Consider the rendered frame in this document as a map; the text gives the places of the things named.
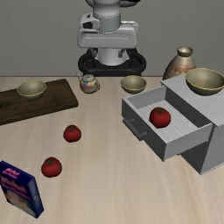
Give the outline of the large olive bowl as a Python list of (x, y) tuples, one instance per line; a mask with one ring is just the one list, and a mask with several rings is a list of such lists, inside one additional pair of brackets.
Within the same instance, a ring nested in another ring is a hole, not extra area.
[(197, 95), (216, 95), (224, 88), (224, 75), (207, 68), (195, 68), (185, 75), (185, 82)]

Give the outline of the brown ceramic vase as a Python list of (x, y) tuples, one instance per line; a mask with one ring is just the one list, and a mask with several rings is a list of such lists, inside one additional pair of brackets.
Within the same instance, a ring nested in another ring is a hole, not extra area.
[(193, 49), (190, 46), (180, 46), (177, 55), (171, 60), (164, 71), (163, 79), (167, 80), (181, 74), (186, 74), (194, 69), (195, 63), (192, 58)]

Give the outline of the grey cabinet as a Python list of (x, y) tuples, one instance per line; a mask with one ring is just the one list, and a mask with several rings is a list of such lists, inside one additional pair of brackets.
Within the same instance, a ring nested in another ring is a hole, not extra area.
[(195, 94), (183, 74), (161, 83), (167, 88), (167, 100), (182, 115), (198, 127), (212, 125), (208, 140), (181, 156), (201, 175), (224, 165), (224, 89), (211, 96)]

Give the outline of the iridescent teapot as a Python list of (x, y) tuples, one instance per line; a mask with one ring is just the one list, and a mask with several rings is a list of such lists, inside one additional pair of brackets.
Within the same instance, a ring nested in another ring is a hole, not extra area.
[(80, 82), (80, 89), (85, 94), (93, 94), (100, 89), (99, 81), (92, 74), (78, 74), (78, 79)]

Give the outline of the blue carton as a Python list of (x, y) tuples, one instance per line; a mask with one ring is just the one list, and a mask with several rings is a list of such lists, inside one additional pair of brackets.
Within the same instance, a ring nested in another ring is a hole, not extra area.
[(36, 219), (44, 212), (36, 179), (31, 174), (1, 161), (0, 186), (6, 200), (13, 206)]

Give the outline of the red tomato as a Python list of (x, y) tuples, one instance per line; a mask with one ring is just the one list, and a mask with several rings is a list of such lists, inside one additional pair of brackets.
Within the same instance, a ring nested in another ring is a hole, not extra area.
[(53, 178), (57, 177), (62, 172), (62, 164), (55, 157), (49, 157), (41, 166), (41, 172), (45, 177)]
[(64, 130), (63, 137), (69, 143), (77, 142), (81, 139), (81, 130), (75, 125), (69, 125)]
[(149, 121), (158, 129), (165, 128), (171, 123), (171, 114), (161, 107), (156, 107), (150, 112)]

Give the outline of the grey open drawer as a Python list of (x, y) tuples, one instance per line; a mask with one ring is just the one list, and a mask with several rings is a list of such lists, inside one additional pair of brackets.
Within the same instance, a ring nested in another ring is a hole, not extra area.
[[(162, 86), (122, 99), (123, 122), (162, 161), (204, 143), (212, 128), (211, 124), (196, 126), (167, 98), (167, 88)], [(158, 129), (149, 121), (150, 113), (156, 107), (164, 108), (171, 114), (171, 123), (165, 128)]]

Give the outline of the brown wooden board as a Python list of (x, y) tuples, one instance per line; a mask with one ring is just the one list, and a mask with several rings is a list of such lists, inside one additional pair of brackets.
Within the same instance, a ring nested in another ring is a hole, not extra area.
[(46, 83), (46, 91), (36, 100), (27, 100), (16, 89), (0, 92), (0, 125), (76, 108), (78, 100), (66, 79)]

